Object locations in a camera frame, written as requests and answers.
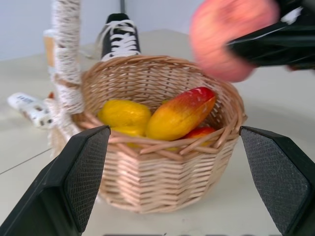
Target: sneaker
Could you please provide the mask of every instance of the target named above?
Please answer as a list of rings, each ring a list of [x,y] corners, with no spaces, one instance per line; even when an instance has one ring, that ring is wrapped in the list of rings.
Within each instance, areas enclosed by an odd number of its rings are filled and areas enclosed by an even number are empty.
[[[138,30],[126,14],[111,14],[97,37],[101,61],[141,54]]]

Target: textured gripper pad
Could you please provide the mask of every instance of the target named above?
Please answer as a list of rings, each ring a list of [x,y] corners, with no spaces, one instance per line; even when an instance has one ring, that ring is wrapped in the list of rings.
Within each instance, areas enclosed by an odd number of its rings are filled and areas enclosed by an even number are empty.
[[[310,185],[272,139],[246,129],[241,136],[255,186],[278,230],[286,234]]]
[[[104,139],[102,132],[88,139],[65,180],[65,193],[81,233],[88,223],[102,179],[107,145],[101,139]]]

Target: white floor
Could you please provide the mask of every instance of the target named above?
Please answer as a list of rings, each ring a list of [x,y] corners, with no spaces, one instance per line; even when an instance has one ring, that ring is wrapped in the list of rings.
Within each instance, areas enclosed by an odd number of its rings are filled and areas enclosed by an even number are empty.
[[[159,30],[140,37],[143,54],[192,60],[187,35]],[[88,68],[94,61],[82,59]],[[315,75],[261,68],[236,84],[248,126],[289,136],[315,160]],[[52,85],[45,55],[0,62],[0,223],[51,159],[45,131],[33,128],[6,98],[26,92],[44,98]],[[280,235],[252,181],[241,140],[220,183],[205,200],[175,213],[138,215],[96,203],[84,236],[104,234]]]

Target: basket handle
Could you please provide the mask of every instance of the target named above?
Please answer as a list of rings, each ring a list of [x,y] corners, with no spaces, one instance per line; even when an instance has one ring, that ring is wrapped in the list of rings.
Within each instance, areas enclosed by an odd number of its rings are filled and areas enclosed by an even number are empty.
[[[51,80],[61,108],[71,115],[84,111],[81,71],[77,60],[80,47],[80,10],[81,0],[53,0],[55,74]]]

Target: floor tile line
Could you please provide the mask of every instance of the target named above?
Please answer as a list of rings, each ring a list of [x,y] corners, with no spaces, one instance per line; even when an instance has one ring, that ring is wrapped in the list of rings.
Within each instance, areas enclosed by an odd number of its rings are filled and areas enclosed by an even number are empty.
[[[28,161],[30,161],[30,160],[32,160],[32,159],[34,159],[34,158],[40,156],[41,154],[44,154],[45,152],[48,152],[49,150],[51,150],[51,148],[49,148],[49,149],[47,149],[47,150],[45,150],[45,151],[42,151],[41,153],[39,153],[39,154],[37,154],[37,155],[31,157],[30,159],[27,159],[27,160],[21,162],[20,164],[17,164],[16,166],[11,167],[10,169],[7,169],[6,171],[3,171],[2,173],[0,173],[0,175],[2,175],[2,174],[4,174],[4,173],[6,173],[6,172],[8,172],[8,171],[10,171],[10,170],[12,170],[12,169],[18,167],[18,166],[20,166],[20,165],[22,165],[22,164],[24,164],[25,162],[28,162]]]

